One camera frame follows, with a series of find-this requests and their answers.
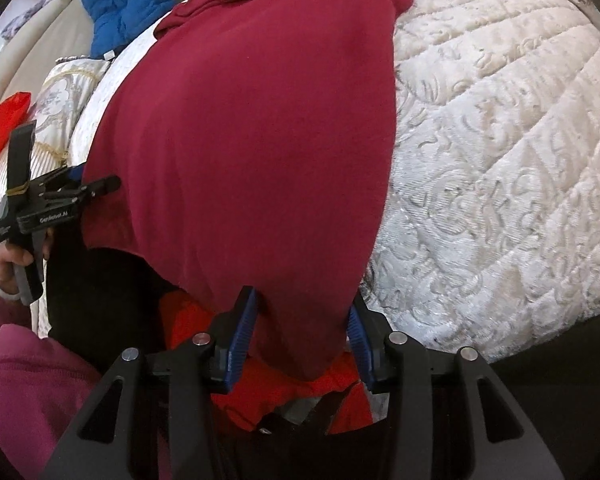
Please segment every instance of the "patterned pillowcase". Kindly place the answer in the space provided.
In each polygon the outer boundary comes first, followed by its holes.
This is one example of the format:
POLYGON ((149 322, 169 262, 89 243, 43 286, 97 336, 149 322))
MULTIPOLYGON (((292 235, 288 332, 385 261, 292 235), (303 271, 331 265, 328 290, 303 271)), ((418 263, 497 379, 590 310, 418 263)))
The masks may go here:
MULTIPOLYGON (((109 68, 98 59, 75 59, 56 65, 46 77, 29 120, 36 120, 31 177, 55 170, 66 161, 66 150, 82 110, 109 68)), ((0 200, 7 191, 8 147, 0 153, 0 200)))
POLYGON ((40 299, 35 302, 36 308, 31 305, 31 315, 33 317, 33 324, 36 326, 34 332, 38 333, 39 337, 48 337, 49 330, 51 330, 51 324, 49 323, 49 314, 46 309, 46 261, 43 263, 45 267, 45 281, 42 284, 43 293, 40 299))

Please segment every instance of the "person's hand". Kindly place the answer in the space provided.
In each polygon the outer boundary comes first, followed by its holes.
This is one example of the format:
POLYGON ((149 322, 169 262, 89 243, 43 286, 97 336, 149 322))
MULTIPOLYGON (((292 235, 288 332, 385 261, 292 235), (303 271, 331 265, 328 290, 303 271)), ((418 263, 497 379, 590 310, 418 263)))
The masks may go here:
MULTIPOLYGON (((46 230, 45 241, 42 245, 42 255, 48 260, 51 247, 54 243, 53 229, 46 230)), ((8 242, 0 243, 0 289, 7 294, 17 294, 18 283, 13 273, 13 265, 27 267, 33 263, 33 256, 29 251, 8 242)))

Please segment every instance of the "blue clothing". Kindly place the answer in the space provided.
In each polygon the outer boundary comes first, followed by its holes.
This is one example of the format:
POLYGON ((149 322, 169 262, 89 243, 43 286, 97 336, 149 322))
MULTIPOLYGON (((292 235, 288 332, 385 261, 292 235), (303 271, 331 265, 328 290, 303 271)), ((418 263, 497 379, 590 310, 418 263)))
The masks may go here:
POLYGON ((169 12, 175 0, 82 0, 93 20, 91 57, 124 47, 169 12))

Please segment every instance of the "bed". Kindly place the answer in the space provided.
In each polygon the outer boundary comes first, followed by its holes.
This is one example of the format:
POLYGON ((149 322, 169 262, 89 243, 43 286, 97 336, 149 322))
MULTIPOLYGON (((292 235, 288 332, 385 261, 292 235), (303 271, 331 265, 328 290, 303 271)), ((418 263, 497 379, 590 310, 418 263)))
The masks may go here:
MULTIPOLYGON (((600 314, 600 18, 574 1, 589 17, 569 0, 416 0, 398 19, 398 130, 362 290, 430 348, 496 360, 600 314)), ((152 30, 95 88, 68 164, 152 30)))

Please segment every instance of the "red garment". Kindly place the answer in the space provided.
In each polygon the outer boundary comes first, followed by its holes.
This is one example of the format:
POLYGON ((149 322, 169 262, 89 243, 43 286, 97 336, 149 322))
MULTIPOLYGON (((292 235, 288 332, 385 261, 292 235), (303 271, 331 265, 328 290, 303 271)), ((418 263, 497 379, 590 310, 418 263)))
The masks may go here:
POLYGON ((264 295, 251 354, 297 378, 342 352, 395 138, 392 33, 413 0, 189 0, 107 107, 90 247, 142 256, 201 304, 264 295))
MULTIPOLYGON (((197 332, 206 330, 213 314, 182 291, 160 300, 160 316, 167 348, 176 348, 197 332)), ((321 397, 356 385, 342 403, 331 424, 330 433, 358 430, 373 423, 364 386, 360 383, 352 354, 343 352, 328 370, 312 382, 302 382, 247 357, 240 381, 228 395, 212 395, 211 400, 238 428, 253 431, 263 416, 290 400, 321 397)))

